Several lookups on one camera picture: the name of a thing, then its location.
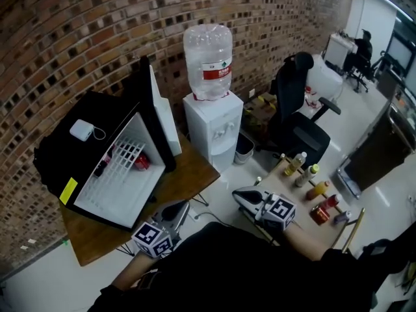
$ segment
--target chair seat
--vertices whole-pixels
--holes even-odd
[[[299,137],[294,133],[296,127],[308,134],[309,137],[319,144],[320,148],[315,151],[307,144],[300,142]],[[303,151],[308,154],[303,168],[317,164],[331,140],[330,136],[323,129],[299,112],[291,114],[280,126],[276,126],[274,120],[271,119],[268,128],[270,132],[272,131],[270,133],[271,141],[278,146],[280,153],[285,153],[290,157]]]

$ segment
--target trash can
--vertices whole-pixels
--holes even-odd
[[[253,154],[254,142],[244,134],[239,133],[237,148],[235,150],[234,163],[237,165],[243,165],[253,156]]]

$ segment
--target white power adapter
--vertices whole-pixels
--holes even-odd
[[[82,119],[78,119],[70,129],[71,135],[84,142],[90,137],[93,131],[94,125]]]

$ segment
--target person's arm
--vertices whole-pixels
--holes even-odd
[[[139,280],[157,260],[158,259],[152,259],[142,252],[137,253],[111,285],[122,291],[130,289],[130,287]]]
[[[325,244],[309,236],[296,223],[292,223],[283,232],[290,245],[300,254],[312,261],[321,260],[329,249]]]

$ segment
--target yellow sticky note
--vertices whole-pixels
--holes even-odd
[[[74,180],[74,178],[71,178],[68,181],[68,184],[66,184],[64,190],[62,191],[62,193],[59,197],[59,200],[62,201],[62,203],[64,205],[66,205],[66,203],[70,199],[71,194],[72,194],[73,190],[75,190],[77,185],[78,185],[78,183]]]

